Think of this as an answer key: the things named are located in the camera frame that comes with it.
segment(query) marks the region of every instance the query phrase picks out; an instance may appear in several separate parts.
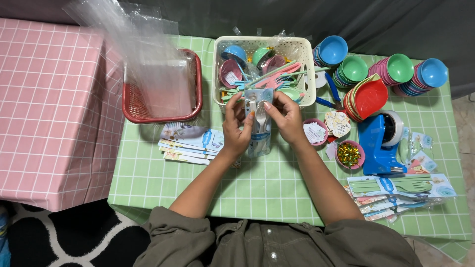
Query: hand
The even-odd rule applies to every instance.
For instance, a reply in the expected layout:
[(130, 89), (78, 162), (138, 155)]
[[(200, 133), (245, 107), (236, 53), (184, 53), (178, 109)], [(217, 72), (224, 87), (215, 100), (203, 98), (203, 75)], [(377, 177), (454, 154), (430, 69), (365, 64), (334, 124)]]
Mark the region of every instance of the hand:
[(299, 105), (282, 92), (274, 93), (274, 104), (282, 107), (284, 115), (269, 102), (264, 104), (267, 114), (277, 123), (280, 135), (287, 143), (294, 145), (305, 140), (308, 143), (302, 124)]
[[(244, 111), (244, 101), (236, 103), (242, 93), (237, 93), (229, 99), (226, 104), (225, 121), (223, 122), (224, 146), (219, 152), (230, 157), (233, 162), (236, 161), (242, 153), (244, 153), (251, 141), (252, 124), (254, 123), (254, 111), (247, 118)], [(244, 129), (241, 131), (239, 127), (244, 120)]]

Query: green checkered tablecloth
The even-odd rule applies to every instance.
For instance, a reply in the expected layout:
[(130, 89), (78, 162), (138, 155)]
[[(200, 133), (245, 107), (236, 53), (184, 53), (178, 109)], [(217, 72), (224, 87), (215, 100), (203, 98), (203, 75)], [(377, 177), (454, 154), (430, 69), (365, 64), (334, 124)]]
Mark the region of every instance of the green checkered tablecloth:
[[(180, 37), (179, 45), (195, 51), (201, 59), (204, 106), (195, 125), (221, 130), (224, 120), (219, 107), (212, 101), (211, 77), (214, 40)], [(381, 56), (359, 55), (368, 66)], [(318, 96), (330, 100), (329, 90), (322, 88)], [(389, 94), (384, 109), (395, 110), (405, 126), (414, 132), (434, 138), (434, 160), (445, 173), (459, 197), (432, 210), (423, 208), (404, 213), (394, 224), (397, 232), (417, 236), (439, 248), (454, 260), (466, 256), (472, 240), (470, 217), (464, 189), (464, 179), (458, 153), (458, 136), (452, 111), (449, 82), (430, 93), (402, 98)], [(305, 108), (303, 117), (323, 119), (330, 108), (314, 104)], [(348, 139), (357, 140), (356, 123)], [(109, 204), (118, 212), (144, 223), (155, 206), (169, 207), (186, 186), (205, 168), (204, 165), (165, 161), (157, 146), (162, 126), (137, 125), (125, 120)], [(350, 171), (328, 160), (324, 147), (317, 147), (327, 167), (346, 184), (346, 177), (361, 176), (362, 170)], [(249, 218), (281, 222), (309, 222), (323, 225), (312, 204), (294, 153), (273, 125), (271, 153), (250, 160), (242, 157), (240, 169), (229, 169), (218, 187), (209, 215)]]

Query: shirt sleeve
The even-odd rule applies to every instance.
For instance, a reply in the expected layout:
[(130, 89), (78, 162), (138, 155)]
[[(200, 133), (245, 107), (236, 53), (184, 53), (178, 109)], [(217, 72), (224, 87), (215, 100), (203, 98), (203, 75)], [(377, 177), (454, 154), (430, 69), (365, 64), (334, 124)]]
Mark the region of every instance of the shirt sleeve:
[(134, 267), (202, 267), (198, 258), (215, 239), (208, 219), (188, 218), (164, 207), (152, 210), (149, 227), (150, 245)]
[(422, 267), (414, 250), (384, 225), (344, 219), (325, 227), (324, 238), (348, 265), (359, 267)]

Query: white plastic basket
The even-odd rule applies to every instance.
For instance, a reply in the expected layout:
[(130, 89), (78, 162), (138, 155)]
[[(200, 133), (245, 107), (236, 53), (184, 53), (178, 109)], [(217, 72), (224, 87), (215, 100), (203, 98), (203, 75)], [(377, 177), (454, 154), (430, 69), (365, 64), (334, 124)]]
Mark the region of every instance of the white plastic basket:
[[(213, 81), (212, 81), (212, 94), (213, 100), (216, 104), (219, 105), (221, 112), (224, 113), (224, 106), (226, 104), (221, 103), (221, 95), (219, 92), (220, 82), (218, 79), (218, 70), (219, 63), (221, 62), (220, 54), (222, 51), (219, 50), (220, 42), (226, 42), (229, 45), (238, 45), (242, 47), (248, 55), (252, 55), (256, 49), (259, 47), (267, 46), (267, 41), (271, 37), (259, 37), (259, 36), (222, 36), (216, 39), (214, 44), (214, 63), (213, 63)], [(308, 70), (308, 84), (305, 83), (304, 79), (300, 79), (300, 82), (297, 85), (297, 88), (305, 92), (305, 96), (301, 100), (300, 108), (310, 106), (315, 102), (317, 96), (315, 90), (315, 70), (314, 70), (314, 58), (312, 53), (312, 47), (310, 42), (305, 38), (287, 38), (285, 41), (279, 43), (279, 45), (274, 47), (275, 53), (277, 55), (284, 55), (285, 51), (289, 51), (290, 48), (296, 48), (296, 52), (293, 58), (300, 62), (302, 65), (300, 71)]]

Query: pink checkered tablecloth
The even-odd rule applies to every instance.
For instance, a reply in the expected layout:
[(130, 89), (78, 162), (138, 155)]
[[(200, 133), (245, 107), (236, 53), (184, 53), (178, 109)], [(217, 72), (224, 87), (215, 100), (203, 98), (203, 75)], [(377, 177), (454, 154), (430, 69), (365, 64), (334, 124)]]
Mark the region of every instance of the pink checkered tablecloth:
[(58, 211), (107, 197), (119, 62), (90, 29), (0, 19), (0, 199)]

